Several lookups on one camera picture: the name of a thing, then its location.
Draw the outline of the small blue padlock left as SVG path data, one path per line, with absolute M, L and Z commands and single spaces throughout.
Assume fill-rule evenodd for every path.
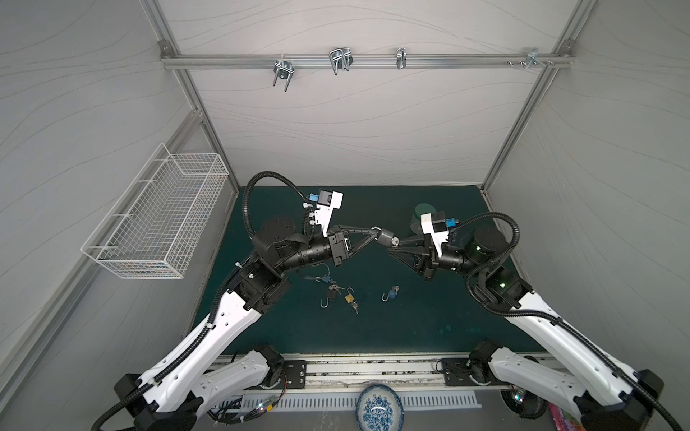
M 316 283 L 322 283 L 322 284 L 325 283 L 327 285 L 336 284 L 336 280 L 332 277 L 331 268 L 325 263 L 320 264 L 320 267 L 325 268 L 326 272 L 324 275 L 322 275 L 322 276 L 303 276 L 303 279 L 309 280 L 309 281 L 314 281 Z

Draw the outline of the aluminium top crossbar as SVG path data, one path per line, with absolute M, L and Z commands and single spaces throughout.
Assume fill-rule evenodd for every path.
M 206 54 L 190 55 L 176 52 L 170 41 L 159 41 L 161 61 L 169 70 L 273 70 L 280 59 L 292 63 L 297 70 L 332 70 L 328 59 L 329 52 L 324 54 Z M 350 70 L 398 70 L 396 51 L 385 54 L 362 54 L 352 52 L 353 63 Z M 510 68 L 506 62 L 518 62 L 528 52 L 513 54 L 419 54 L 407 52 L 404 69 L 492 69 Z M 540 52 L 540 56 L 555 63 L 553 68 L 568 68 L 575 62 L 575 57 L 568 50 L 557 53 Z

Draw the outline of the metal U-bolt clamp middle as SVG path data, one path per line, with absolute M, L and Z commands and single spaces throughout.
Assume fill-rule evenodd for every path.
M 328 59 L 334 75 L 339 75 L 341 70 L 349 72 L 353 63 L 350 48 L 335 48 L 329 52 Z

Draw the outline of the metal hook clamp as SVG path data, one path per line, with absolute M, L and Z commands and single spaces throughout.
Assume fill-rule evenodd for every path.
M 398 70 L 406 68 L 407 52 L 405 48 L 399 48 L 396 52 L 396 67 Z

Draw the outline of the metal u-bolt clamp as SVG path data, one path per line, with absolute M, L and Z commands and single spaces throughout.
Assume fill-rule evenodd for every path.
M 286 92 L 289 89 L 290 83 L 295 73 L 294 66 L 291 62 L 285 59 L 280 59 L 275 62 L 273 72 L 274 77 L 272 85 L 276 86 L 278 84 L 278 81 L 284 81 L 284 91 Z
M 353 63 L 350 48 L 335 48 L 329 52 L 328 59 L 334 75 L 339 75 L 341 70 L 349 72 Z

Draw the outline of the blue white patterned plate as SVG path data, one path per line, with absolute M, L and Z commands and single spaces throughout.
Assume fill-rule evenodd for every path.
M 356 422 L 362 431 L 400 431 L 404 406 L 399 395 L 384 384 L 368 386 L 355 404 Z

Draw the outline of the clear jar green lid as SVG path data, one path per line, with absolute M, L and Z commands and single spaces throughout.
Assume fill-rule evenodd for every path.
M 422 216 L 425 214 L 436 213 L 437 210 L 429 203 L 420 203 L 414 210 L 411 216 L 410 228 L 416 235 L 422 234 Z

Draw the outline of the brass padlock with keys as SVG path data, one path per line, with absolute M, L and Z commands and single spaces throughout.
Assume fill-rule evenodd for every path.
M 352 287 L 347 288 L 347 296 L 345 296 L 346 302 L 352 307 L 356 314 L 359 313 L 359 304 L 354 296 L 354 289 Z

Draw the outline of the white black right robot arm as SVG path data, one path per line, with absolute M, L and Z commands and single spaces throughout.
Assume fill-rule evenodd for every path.
M 467 292 L 485 311 L 526 332 L 565 368 L 558 372 L 485 342 L 470 355 L 474 379 L 483 383 L 495 378 L 533 393 L 570 413 L 587 430 L 643 430 L 653 415 L 679 430 L 677 420 L 659 401 L 663 380 L 649 369 L 634 370 L 611 357 L 504 267 L 519 242 L 519 227 L 507 215 L 488 216 L 510 226 L 510 240 L 491 226 L 476 230 L 469 242 L 456 247 L 450 241 L 458 228 L 446 220 L 432 222 L 423 235 L 404 241 L 391 233 L 379 238 L 397 260 L 411 258 L 410 268 L 424 278 L 432 278 L 438 269 L 461 274 Z

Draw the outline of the pink Fox's candy bag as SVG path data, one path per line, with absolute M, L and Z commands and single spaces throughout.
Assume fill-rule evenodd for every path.
M 552 415 L 553 422 L 555 422 L 555 427 L 557 431 L 584 431 L 585 428 L 582 424 L 575 420 L 571 414 L 565 412 L 563 409 L 555 406 L 554 404 L 549 405 L 549 411 Z

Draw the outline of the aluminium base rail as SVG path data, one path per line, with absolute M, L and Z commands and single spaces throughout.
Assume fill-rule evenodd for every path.
M 292 395 L 360 393 L 371 384 L 384 384 L 397 393 L 451 391 L 445 385 L 441 360 L 467 361 L 467 352 L 377 354 L 285 354 L 287 361 L 307 363 L 305 387 L 289 389 Z

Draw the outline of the metal bracket clamp right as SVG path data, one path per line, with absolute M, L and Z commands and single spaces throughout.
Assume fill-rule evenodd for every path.
M 553 61 L 546 59 L 544 60 L 538 51 L 537 48 L 534 48 L 528 54 L 526 54 L 526 57 L 524 59 L 518 61 L 518 62 L 512 62 L 512 61 L 507 61 L 506 64 L 510 68 L 522 68 L 524 70 L 528 70 L 530 68 L 541 68 L 541 69 L 546 69 L 546 68 L 553 68 L 555 66 L 555 63 Z

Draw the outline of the blue padlock with keys right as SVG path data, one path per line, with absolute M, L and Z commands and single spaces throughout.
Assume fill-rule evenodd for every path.
M 399 287 L 399 286 L 393 286 L 393 287 L 391 287 L 391 288 L 388 290 L 387 293 L 385 293 L 385 294 L 382 295 L 381 300 L 382 300 L 384 303 L 386 303 L 386 302 L 388 302 L 388 301 L 390 301 L 390 300 L 395 299 L 395 298 L 397 297 L 397 295 L 398 295 L 399 290 L 400 290 L 400 287 Z

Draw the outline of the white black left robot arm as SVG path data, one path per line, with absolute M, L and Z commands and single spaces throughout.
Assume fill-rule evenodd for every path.
M 253 252 L 217 291 L 205 321 L 145 373 L 125 375 L 115 387 L 119 403 L 93 429 L 126 409 L 135 430 L 191 430 L 230 396 L 275 384 L 283 358 L 270 347 L 217 370 L 210 367 L 287 292 L 289 271 L 327 260 L 340 265 L 374 241 L 387 247 L 397 242 L 381 228 L 335 226 L 327 235 L 310 237 L 297 233 L 289 218 L 268 221 L 252 237 Z

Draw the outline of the metal U-bolt clamp left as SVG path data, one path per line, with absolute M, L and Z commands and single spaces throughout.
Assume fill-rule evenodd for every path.
M 294 66 L 291 62 L 285 59 L 280 59 L 275 62 L 273 72 L 274 77 L 272 85 L 276 86 L 278 84 L 278 81 L 284 81 L 284 91 L 286 92 L 289 89 L 290 83 L 295 73 Z

